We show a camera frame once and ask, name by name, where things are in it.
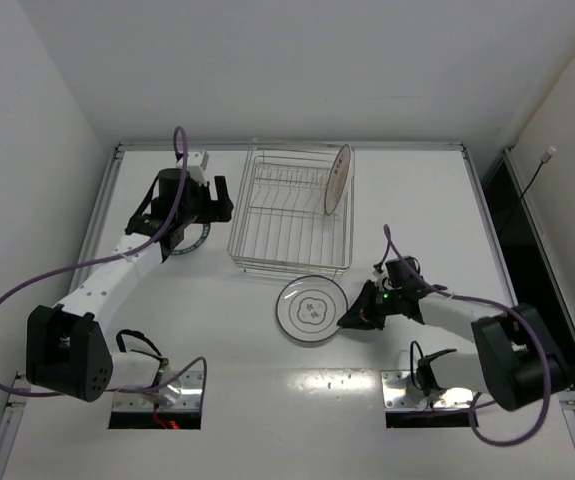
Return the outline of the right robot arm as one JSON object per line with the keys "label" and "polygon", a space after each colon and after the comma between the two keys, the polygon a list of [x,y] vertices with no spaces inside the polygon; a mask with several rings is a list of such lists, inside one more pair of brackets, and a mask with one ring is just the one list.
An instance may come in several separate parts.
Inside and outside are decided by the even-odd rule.
{"label": "right robot arm", "polygon": [[557,393],[570,382],[570,367],[539,312],[520,304],[503,311],[482,302],[458,300],[442,285],[428,286],[418,261],[405,256],[386,262],[383,279],[368,280],[338,320],[342,329],[381,330],[390,316],[404,316],[472,342],[464,353],[441,347],[423,353],[411,372],[415,388],[430,396],[451,388],[484,393],[507,411]]}

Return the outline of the orange sunburst plate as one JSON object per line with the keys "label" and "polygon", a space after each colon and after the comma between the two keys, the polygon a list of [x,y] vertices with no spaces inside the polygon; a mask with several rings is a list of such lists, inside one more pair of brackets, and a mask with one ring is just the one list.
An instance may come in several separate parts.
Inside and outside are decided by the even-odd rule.
{"label": "orange sunburst plate", "polygon": [[353,178],[354,150],[344,144],[338,151],[328,176],[324,195],[324,213],[331,216],[344,198],[348,185]]}

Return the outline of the black rimmed white plate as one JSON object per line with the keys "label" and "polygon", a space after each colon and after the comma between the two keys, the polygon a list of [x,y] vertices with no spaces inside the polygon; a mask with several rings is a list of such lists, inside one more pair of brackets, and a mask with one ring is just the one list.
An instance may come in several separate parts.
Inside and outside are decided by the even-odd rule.
{"label": "black rimmed white plate", "polygon": [[275,317],[292,341],[316,345],[340,330],[338,320],[349,308],[346,293],[332,279],[306,275],[287,284],[275,302]]}

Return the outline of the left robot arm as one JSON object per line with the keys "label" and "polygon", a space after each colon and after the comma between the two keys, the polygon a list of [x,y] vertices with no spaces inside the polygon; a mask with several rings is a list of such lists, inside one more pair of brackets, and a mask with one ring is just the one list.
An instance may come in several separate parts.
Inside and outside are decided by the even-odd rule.
{"label": "left robot arm", "polygon": [[106,334],[121,305],[171,256],[188,226],[227,223],[233,208],[225,177],[208,182],[176,167],[159,171],[128,221],[115,260],[55,306],[39,305],[29,315],[28,381],[87,402],[107,390],[156,391],[165,357],[110,347]]}

